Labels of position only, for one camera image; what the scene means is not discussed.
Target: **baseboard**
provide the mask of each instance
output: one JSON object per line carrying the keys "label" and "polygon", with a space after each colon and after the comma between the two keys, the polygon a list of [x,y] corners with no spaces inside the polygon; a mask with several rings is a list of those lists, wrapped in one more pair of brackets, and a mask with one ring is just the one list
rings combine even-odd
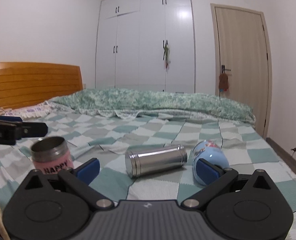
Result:
{"label": "baseboard", "polygon": [[267,138],[266,142],[272,147],[277,155],[289,166],[289,168],[296,174],[296,160],[291,157],[283,148],[280,147],[273,139]]}

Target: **door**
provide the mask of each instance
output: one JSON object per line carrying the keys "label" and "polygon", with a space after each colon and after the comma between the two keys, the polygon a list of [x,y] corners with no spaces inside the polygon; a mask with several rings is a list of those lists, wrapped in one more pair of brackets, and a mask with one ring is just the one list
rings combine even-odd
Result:
{"label": "door", "polygon": [[195,50],[190,0],[167,0],[165,19],[170,51],[166,91],[194,93]]}
{"label": "door", "polygon": [[118,15],[118,0],[103,0],[100,8],[100,20]]}
{"label": "door", "polygon": [[139,12],[118,16],[116,88],[138,90]]}
{"label": "door", "polygon": [[140,1],[139,90],[164,91],[165,0]]}
{"label": "door", "polygon": [[262,136],[268,102],[268,54],[261,14],[215,7],[220,65],[225,65],[229,89],[221,97],[254,109],[256,131]]}
{"label": "door", "polygon": [[140,10],[140,0],[119,0],[117,5],[117,14],[137,12]]}
{"label": "door", "polygon": [[115,87],[117,17],[99,21],[96,54],[96,88]]}

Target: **green blanket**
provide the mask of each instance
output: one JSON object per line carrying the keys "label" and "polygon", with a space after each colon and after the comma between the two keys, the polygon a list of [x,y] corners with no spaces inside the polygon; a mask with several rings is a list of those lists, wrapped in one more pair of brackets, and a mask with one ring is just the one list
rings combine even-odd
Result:
{"label": "green blanket", "polygon": [[177,116],[199,117],[206,114],[251,125],[255,125],[256,122],[250,106],[202,93],[174,94],[128,89],[85,89],[69,96],[52,98],[50,101],[68,106],[81,114],[100,114],[106,117],[117,115],[120,118],[134,118],[158,110],[158,113]]}

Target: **wardrobe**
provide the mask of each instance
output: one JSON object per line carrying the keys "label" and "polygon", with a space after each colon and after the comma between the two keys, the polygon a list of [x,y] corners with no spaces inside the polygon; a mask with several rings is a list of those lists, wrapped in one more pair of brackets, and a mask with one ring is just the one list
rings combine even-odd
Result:
{"label": "wardrobe", "polygon": [[[164,46],[169,48],[169,65]],[[103,0],[96,88],[193,93],[195,49],[191,0]]]}

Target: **green plant hanging on handle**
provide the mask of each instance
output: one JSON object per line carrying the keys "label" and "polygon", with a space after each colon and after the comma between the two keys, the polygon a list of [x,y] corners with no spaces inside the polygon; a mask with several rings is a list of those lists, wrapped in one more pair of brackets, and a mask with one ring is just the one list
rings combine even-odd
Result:
{"label": "green plant hanging on handle", "polygon": [[169,66],[169,54],[170,54],[170,50],[168,47],[168,41],[166,42],[165,46],[164,46],[164,61],[165,61],[165,66],[166,66],[166,70],[168,70],[168,66]]}

